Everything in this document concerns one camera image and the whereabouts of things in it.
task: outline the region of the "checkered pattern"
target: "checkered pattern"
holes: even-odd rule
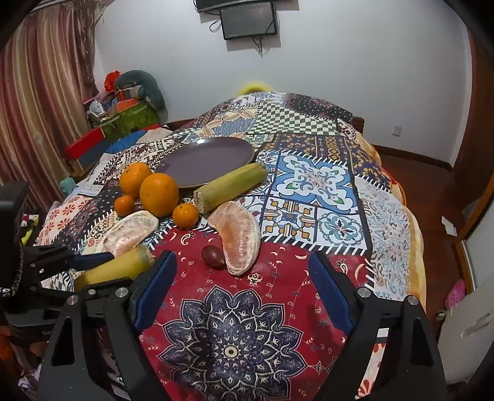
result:
[[[257,109],[249,135],[290,132],[311,135],[339,135],[335,121],[323,120],[294,112],[279,104],[266,102]]]

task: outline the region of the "white wall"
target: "white wall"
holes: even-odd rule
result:
[[[283,0],[261,58],[209,32],[192,0],[116,0],[96,27],[95,77],[142,69],[169,120],[193,118],[251,80],[320,97],[364,117],[365,137],[450,161],[468,81],[463,24],[442,0]],[[393,125],[402,135],[391,135]]]
[[[458,126],[458,135],[454,142],[453,151],[451,153],[450,164],[454,166],[458,153],[460,152],[461,144],[463,142],[463,135],[465,134],[466,125],[468,122],[468,114],[470,112],[470,101],[472,97],[472,52],[470,49],[470,38],[468,36],[467,27],[462,24],[463,33],[463,45],[465,47],[465,97],[463,102],[463,111],[461,113],[461,119]]]

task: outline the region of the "gray plate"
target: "gray plate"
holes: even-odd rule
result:
[[[254,155],[240,138],[200,139],[166,155],[155,172],[168,174],[179,188],[196,188],[250,163]]]

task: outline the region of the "bed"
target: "bed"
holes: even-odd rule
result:
[[[417,221],[400,185],[381,168],[379,154],[351,118],[321,99],[262,92],[225,101],[174,132],[134,133],[112,146],[63,204],[50,210],[37,244],[63,243],[92,253],[119,219],[113,202],[121,195],[118,178],[125,166],[142,161],[154,169],[164,155],[201,138],[247,140],[270,171],[236,199],[261,227],[255,266],[241,278],[212,270],[200,250],[221,246],[221,239],[207,220],[180,230],[170,218],[161,219],[144,243],[156,256],[174,251],[178,272],[155,324],[139,339],[173,400],[219,400],[223,394],[236,400],[311,400],[346,339],[332,326],[308,277],[311,251],[325,252],[355,286],[396,300],[414,294],[425,307]],[[181,196],[191,201],[190,192]],[[43,285],[71,290],[76,274],[67,271]],[[240,304],[249,305],[249,316],[239,313]],[[205,335],[225,319],[235,333]],[[380,337],[358,397],[372,388],[386,332]]]

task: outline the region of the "white paper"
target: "white paper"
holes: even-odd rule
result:
[[[443,223],[444,228],[446,229],[446,234],[456,237],[456,228],[454,227],[451,221],[448,221],[446,217],[441,218],[441,223]]]

